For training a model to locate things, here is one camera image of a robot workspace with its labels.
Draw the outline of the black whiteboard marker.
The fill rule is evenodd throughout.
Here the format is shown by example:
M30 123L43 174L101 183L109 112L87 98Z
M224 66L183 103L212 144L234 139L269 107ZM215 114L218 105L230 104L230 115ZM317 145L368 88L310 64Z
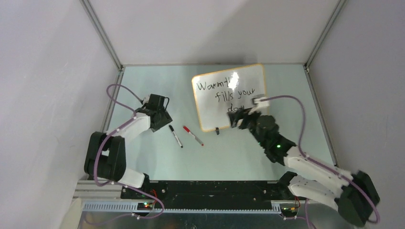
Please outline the black whiteboard marker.
M171 133L173 134L174 138L176 139L176 142L180 146L180 148L183 148L183 144L181 143L179 137L177 136L176 132L174 131L174 128L172 125L169 125L169 129L171 130Z

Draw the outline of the yellow framed whiteboard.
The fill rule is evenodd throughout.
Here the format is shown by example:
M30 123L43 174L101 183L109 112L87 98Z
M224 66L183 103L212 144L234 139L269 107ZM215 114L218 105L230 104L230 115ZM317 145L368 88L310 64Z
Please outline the yellow framed whiteboard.
M253 97L266 94L265 68L260 63L196 75L191 83L204 132L228 128L228 112L251 108Z

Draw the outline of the red capped marker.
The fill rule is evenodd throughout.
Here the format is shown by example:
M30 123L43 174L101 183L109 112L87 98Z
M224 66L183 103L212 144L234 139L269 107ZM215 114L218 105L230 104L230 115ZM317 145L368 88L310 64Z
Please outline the red capped marker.
M201 146L204 146L204 143L203 143L195 134L193 134L193 133L190 131L190 129L189 129L188 127L183 126L183 129L184 129L188 134L190 134Z

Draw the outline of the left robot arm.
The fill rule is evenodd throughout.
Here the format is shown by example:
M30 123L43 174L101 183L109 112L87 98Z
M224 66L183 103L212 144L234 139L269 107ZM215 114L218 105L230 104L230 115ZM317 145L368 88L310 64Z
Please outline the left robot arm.
M127 168L126 143L148 130L156 132L172 122L165 101L168 97L150 94L135 110L132 117L118 128L108 132L93 132L90 136L84 162L84 172L93 176L133 187L138 198L147 198L151 186L147 175Z

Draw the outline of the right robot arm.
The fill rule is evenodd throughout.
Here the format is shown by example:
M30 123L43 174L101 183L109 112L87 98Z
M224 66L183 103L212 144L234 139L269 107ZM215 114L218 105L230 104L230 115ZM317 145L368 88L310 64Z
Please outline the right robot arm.
M228 112L227 116L232 128L247 129L252 134L271 162L292 169L279 179L277 191L281 198L309 198L337 211L348 223L365 226L380 202L367 173L361 170L351 173L315 157L303 156L296 143L280 134L271 115L247 108Z

